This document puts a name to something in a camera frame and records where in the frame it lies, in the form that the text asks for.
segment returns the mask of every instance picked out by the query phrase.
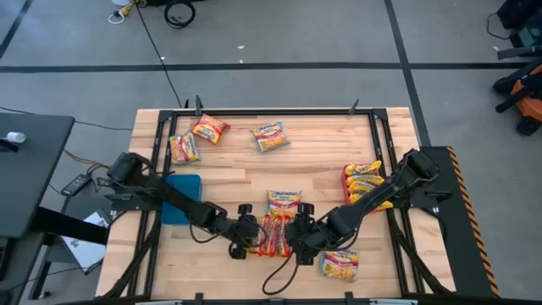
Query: yellow noodle package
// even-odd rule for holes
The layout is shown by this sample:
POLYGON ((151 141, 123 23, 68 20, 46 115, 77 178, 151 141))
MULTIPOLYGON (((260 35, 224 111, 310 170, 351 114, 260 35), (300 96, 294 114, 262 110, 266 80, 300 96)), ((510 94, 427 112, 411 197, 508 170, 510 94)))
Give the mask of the yellow noodle package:
POLYGON ((200 159, 194 135, 190 131, 187 131, 183 136, 171 136, 169 146, 171 147, 171 162, 173 164, 188 164, 200 159))
POLYGON ((286 240, 286 226, 291 222, 290 216, 277 216, 273 218, 267 214, 262 217, 259 224, 257 238, 247 248, 248 252, 256 253, 259 256, 278 256, 288 258, 291 255, 291 247, 286 240))
POLYGON ((324 276, 352 282, 356 280, 358 261, 356 250, 324 251, 320 267, 324 276))
POLYGON ((368 192, 372 191, 374 188, 374 185, 364 182, 364 181, 356 181, 352 183, 350 186, 348 186, 348 192, 351 194, 354 193, 361 193, 361 194, 367 194, 368 192))
POLYGON ((229 129, 229 127, 225 122, 204 114, 196 126, 194 126, 192 133, 216 145, 222 133, 229 129))
POLYGON ((268 213, 273 217, 294 217, 300 201, 301 191, 268 191, 268 213))
POLYGON ((384 182, 384 178, 379 175, 353 175, 346 178, 346 185, 351 186, 356 182, 367 182, 371 185, 377 186, 384 182))
POLYGON ((282 123, 280 122, 267 124, 258 129, 251 130, 251 132, 256 138, 258 146, 260 146, 261 153, 290 144, 286 140, 286 135, 283 132, 282 123))
POLYGON ((346 166, 345 174, 347 176, 352 175, 377 175, 379 173, 380 165, 382 161, 375 161, 369 165, 356 165, 351 164, 346 166))

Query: white cable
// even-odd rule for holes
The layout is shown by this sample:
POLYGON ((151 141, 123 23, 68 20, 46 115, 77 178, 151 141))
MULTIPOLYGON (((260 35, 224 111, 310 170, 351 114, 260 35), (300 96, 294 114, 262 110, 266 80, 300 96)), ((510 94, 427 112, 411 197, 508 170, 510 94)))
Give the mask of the white cable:
POLYGON ((124 22, 124 15, 123 15, 122 13, 119 12, 119 16, 120 16, 120 18, 121 18, 120 21, 112 21, 112 20, 111 20, 111 17, 115 17, 115 15, 114 15, 114 14, 111 14, 111 15, 109 16, 109 18, 108 18, 109 23, 112 24, 112 25, 120 25, 121 23, 123 23, 123 22, 124 22))

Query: blue cloth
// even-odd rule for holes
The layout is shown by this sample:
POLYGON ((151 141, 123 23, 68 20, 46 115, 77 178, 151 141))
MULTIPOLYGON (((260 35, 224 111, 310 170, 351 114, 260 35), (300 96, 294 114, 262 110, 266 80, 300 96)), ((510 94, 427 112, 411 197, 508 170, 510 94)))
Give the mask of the blue cloth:
MULTIPOLYGON (((166 182, 194 200, 202 199, 202 179, 199 175, 170 175, 166 178, 166 182)), ((188 218, 178 208, 163 202, 162 224, 188 225, 188 218)))

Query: orange equipment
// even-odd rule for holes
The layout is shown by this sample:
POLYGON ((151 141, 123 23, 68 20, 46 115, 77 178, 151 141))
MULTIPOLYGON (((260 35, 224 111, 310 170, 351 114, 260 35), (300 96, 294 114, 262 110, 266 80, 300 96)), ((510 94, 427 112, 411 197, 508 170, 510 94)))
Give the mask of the orange equipment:
POLYGON ((517 131, 531 136, 542 122, 542 59, 537 59, 511 75, 498 80, 493 88, 499 93, 508 93, 506 101, 495 110, 503 113, 516 105, 522 114, 517 131))

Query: wooden table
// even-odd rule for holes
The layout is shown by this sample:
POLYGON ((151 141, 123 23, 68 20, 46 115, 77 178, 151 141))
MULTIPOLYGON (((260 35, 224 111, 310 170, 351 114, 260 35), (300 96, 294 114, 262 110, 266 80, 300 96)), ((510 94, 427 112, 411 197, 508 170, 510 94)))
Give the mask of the wooden table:
MULTIPOLYGON (((138 111, 131 152, 151 157, 158 112, 156 109, 138 111)), ((418 147, 412 119, 408 108, 387 108, 387 112, 395 152, 401 159, 403 153, 418 147)), ((253 214, 263 215, 266 190, 302 190, 302 200, 314 203, 315 217, 319 217, 343 203, 339 179, 342 167, 375 160, 368 118, 357 115, 265 115, 220 119, 231 125, 231 130, 224 134, 220 143, 214 146, 198 139, 196 144, 202 160, 173 166, 172 170, 177 174, 200 175, 202 200, 226 208, 230 217, 236 217, 238 204, 244 202, 253 204, 253 214), (248 130, 274 121, 284 123, 292 144, 261 154, 248 130)), ((180 118, 176 132, 186 132, 196 121, 195 117, 180 118)), ((162 149, 167 142, 168 124, 164 128, 162 149)), ((384 143, 381 125, 379 130, 384 143)), ((161 153, 158 169, 163 167, 163 158, 161 153)), ((454 290, 437 219, 417 210, 411 210, 410 216, 420 257, 444 286, 454 290)), ((139 220, 140 212, 128 212, 112 228, 97 288, 98 296, 112 287, 132 259, 139 220)), ((204 232, 197 230, 196 237, 205 236, 204 232)), ((249 255, 247 260, 233 260, 227 253, 228 245, 229 242, 221 238, 208 244, 196 244, 187 226, 163 225, 152 299, 194 299, 197 292, 203 292, 206 299, 266 298, 262 293, 262 283, 284 258, 249 255)), ((278 297, 342 298, 345 291, 353 291, 354 297, 398 297, 400 291, 385 213, 371 213, 364 218, 353 248, 361 252, 356 282, 325 278, 319 274, 316 263, 300 267, 296 279, 278 297)), ((142 292, 146 265, 146 261, 141 265, 138 293, 142 292)), ((270 281, 268 290, 281 287, 290 277, 293 266, 292 260, 270 281)), ((413 291, 409 262, 405 266, 409 287, 413 291)))

